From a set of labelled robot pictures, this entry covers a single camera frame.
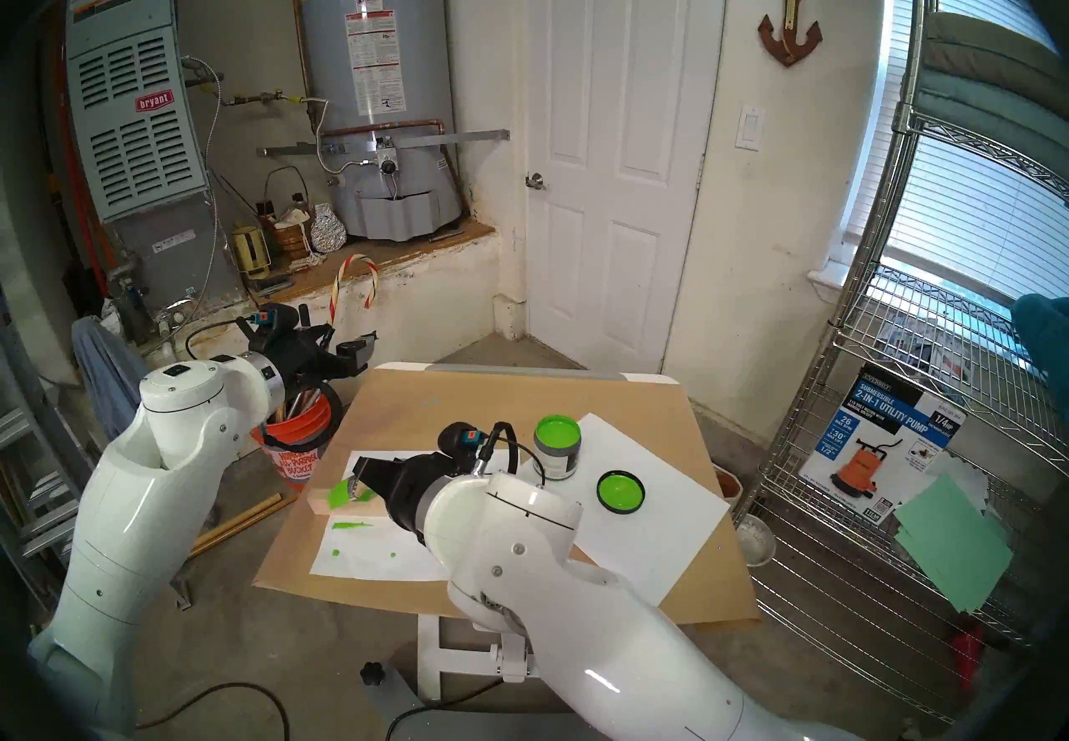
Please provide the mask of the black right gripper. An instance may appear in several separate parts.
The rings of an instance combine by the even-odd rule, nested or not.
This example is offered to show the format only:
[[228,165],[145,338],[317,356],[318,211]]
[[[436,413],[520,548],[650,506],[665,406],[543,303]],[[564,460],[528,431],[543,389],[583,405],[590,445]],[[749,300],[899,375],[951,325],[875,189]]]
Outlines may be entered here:
[[422,453],[402,459],[357,456],[355,478],[393,478],[393,487],[382,496],[378,491],[358,482],[358,508],[386,508],[388,516],[401,529],[423,537],[431,501],[441,489],[466,470],[444,453]]

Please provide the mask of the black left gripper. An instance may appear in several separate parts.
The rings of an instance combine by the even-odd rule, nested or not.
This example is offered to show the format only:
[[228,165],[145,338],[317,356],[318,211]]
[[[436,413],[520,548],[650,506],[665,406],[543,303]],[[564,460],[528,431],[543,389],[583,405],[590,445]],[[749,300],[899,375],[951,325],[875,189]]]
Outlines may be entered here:
[[368,369],[376,346],[376,331],[337,342],[336,355],[327,348],[332,336],[334,326],[328,323],[294,327],[280,335],[278,371],[282,375],[284,393],[298,395],[321,382],[359,375]]

